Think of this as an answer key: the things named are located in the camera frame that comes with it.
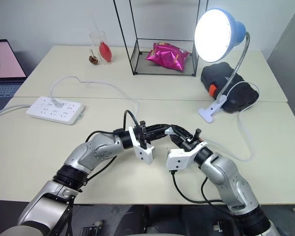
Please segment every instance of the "white table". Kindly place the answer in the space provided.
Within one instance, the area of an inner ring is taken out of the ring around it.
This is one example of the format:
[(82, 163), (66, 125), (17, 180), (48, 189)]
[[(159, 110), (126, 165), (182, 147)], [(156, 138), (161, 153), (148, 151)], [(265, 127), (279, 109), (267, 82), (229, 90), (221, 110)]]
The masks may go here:
[[(209, 65), (199, 59), (196, 77), (189, 76), (133, 76), (124, 48), (112, 48), (114, 63), (93, 65), (89, 62), (87, 46), (54, 46), (15, 97), (49, 96), (53, 83), (66, 76), (81, 80), (94, 80), (118, 86), (136, 99), (212, 101), (200, 81), (202, 68)], [(235, 68), (241, 52), (232, 51), (222, 61)], [(261, 90), (260, 101), (287, 102), (261, 52), (248, 52), (238, 72), (246, 81), (255, 83)], [(59, 83), (54, 90), (58, 97), (124, 98), (114, 88), (103, 85), (82, 85), (74, 79)]]
[[(32, 103), (35, 99), (13, 98), (8, 105)], [(25, 109), (0, 117), (0, 200), (30, 201), (91, 131), (122, 127), (123, 111), (133, 109), (133, 104), (125, 99), (68, 99), (86, 106), (85, 115), (73, 126), (31, 118)], [(220, 112), (214, 123), (207, 124), (198, 116), (197, 109), (210, 102), (140, 103), (138, 119), (144, 119), (147, 125), (178, 124), (192, 133), (201, 128), (204, 137), (222, 143), (241, 158), (249, 156), (236, 114)], [(291, 109), (283, 102), (258, 102), (242, 118), (254, 140), (256, 158), (248, 163), (235, 160), (239, 171), (260, 203), (295, 204), (295, 117)], [(136, 159), (132, 149), (127, 150), (83, 187), (76, 203), (187, 204), (165, 169), (167, 151), (176, 146), (169, 137), (152, 144), (156, 150), (150, 166)], [(176, 179), (186, 196), (202, 200), (199, 185), (204, 175), (197, 165), (179, 171)], [(209, 199), (219, 198), (211, 183), (206, 185), (205, 193)]]

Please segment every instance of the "power outlet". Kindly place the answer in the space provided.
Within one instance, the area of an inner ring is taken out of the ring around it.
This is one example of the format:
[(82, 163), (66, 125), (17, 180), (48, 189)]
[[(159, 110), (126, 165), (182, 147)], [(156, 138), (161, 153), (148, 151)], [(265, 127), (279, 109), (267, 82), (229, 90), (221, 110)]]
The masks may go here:
[(57, 101), (63, 106), (56, 107), (50, 97), (40, 97), (28, 108), (26, 114), (34, 118), (70, 125), (82, 117), (84, 106), (81, 103), (59, 99)]

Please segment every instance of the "blue lamp shade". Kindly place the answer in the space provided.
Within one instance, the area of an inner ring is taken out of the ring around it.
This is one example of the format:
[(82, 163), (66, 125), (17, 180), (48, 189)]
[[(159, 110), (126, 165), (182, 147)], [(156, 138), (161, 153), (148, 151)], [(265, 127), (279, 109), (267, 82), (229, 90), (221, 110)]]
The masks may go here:
[(207, 62), (225, 57), (246, 35), (243, 23), (225, 10), (214, 8), (205, 12), (195, 30), (195, 46), (199, 56)]

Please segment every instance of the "white cable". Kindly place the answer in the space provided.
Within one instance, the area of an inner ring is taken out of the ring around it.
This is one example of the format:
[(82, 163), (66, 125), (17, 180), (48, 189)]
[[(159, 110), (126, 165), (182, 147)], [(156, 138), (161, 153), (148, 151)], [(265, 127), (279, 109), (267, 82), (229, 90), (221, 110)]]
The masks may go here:
[(110, 87), (113, 87), (115, 88), (117, 91), (119, 91), (125, 98), (135, 102), (137, 104), (137, 111), (136, 111), (136, 114), (135, 114), (135, 117), (138, 116), (138, 113), (139, 113), (139, 109), (140, 109), (140, 102), (137, 100), (137, 99), (133, 99), (131, 97), (129, 97), (124, 91), (122, 91), (120, 88), (118, 88), (117, 86), (113, 85), (113, 84), (109, 84), (109, 83), (106, 83), (106, 82), (98, 82), (98, 81), (82, 81), (80, 80), (78, 77), (76, 76), (68, 76), (68, 77), (64, 77), (64, 78), (61, 78), (59, 80), (57, 80), (56, 82), (54, 82), (53, 86), (51, 87), (50, 89), (50, 97), (53, 98), (53, 90), (55, 88), (55, 86), (65, 80), (65, 79), (69, 79), (69, 78), (74, 78), (74, 79), (77, 79), (80, 83), (82, 84), (99, 84), (99, 85), (107, 85), (107, 86), (110, 86)]
[[(248, 84), (250, 84), (250, 85), (253, 85), (253, 86), (257, 89), (258, 94), (259, 94), (259, 96), (260, 96), (260, 90), (259, 90), (259, 88), (258, 88), (257, 85), (255, 85), (254, 83), (251, 83), (251, 82), (247, 82), (247, 81), (240, 81), (240, 82), (236, 83), (235, 85), (233, 85), (233, 86), (231, 87), (231, 89), (228, 91), (228, 93), (227, 93), (227, 95), (226, 95), (226, 98), (229, 96), (229, 94), (230, 94), (230, 92), (233, 90), (233, 88), (234, 88), (235, 86), (241, 84), (241, 83), (248, 83)], [(248, 159), (241, 159), (241, 158), (237, 157), (236, 155), (234, 155), (231, 151), (229, 151), (229, 150), (228, 150), (226, 147), (224, 147), (223, 145), (221, 145), (221, 144), (219, 144), (219, 143), (217, 143), (217, 142), (215, 142), (215, 141), (209, 140), (209, 139), (207, 139), (207, 138), (204, 138), (204, 137), (202, 137), (202, 138), (203, 138), (205, 141), (207, 141), (208, 143), (213, 143), (213, 144), (217, 145), (218, 147), (221, 147), (221, 148), (225, 151), (226, 154), (228, 154), (230, 157), (232, 157), (232, 158), (234, 158), (234, 159), (236, 159), (236, 160), (244, 161), (244, 162), (251, 161), (251, 160), (254, 158), (254, 156), (255, 156), (255, 150), (254, 150), (253, 140), (252, 140), (252, 138), (251, 138), (251, 135), (250, 135), (249, 130), (246, 128), (246, 126), (244, 126), (244, 124), (243, 124), (243, 122), (242, 122), (241, 114), (242, 114), (244, 111), (246, 111), (247, 109), (249, 109), (250, 107), (252, 107), (253, 105), (255, 105), (256, 102), (258, 101), (258, 99), (259, 99), (259, 97), (257, 98), (257, 100), (256, 100), (253, 104), (251, 104), (251, 105), (249, 105), (248, 107), (246, 107), (245, 109), (241, 110), (241, 111), (238, 113), (238, 115), (237, 115), (238, 126), (239, 126), (239, 128), (240, 128), (241, 133), (244, 134), (243, 136), (246, 138), (246, 143), (248, 144), (248, 147), (249, 147), (249, 150), (250, 150), (250, 157), (249, 157)]]
[(9, 106), (9, 107), (5, 107), (3, 109), (0, 110), (0, 116), (2, 115), (2, 112), (9, 110), (11, 108), (15, 108), (15, 107), (20, 107), (20, 108), (26, 108), (26, 107), (30, 107), (31, 105), (29, 104), (19, 104), (19, 105), (13, 105), (13, 106)]

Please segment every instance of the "laptop screen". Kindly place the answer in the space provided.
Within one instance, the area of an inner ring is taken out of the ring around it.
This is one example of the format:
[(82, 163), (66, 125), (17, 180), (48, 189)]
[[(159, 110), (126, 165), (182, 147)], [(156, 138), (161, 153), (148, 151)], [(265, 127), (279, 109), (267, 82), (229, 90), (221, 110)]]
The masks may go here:
[(7, 40), (0, 40), (0, 81), (25, 80), (26, 75)]

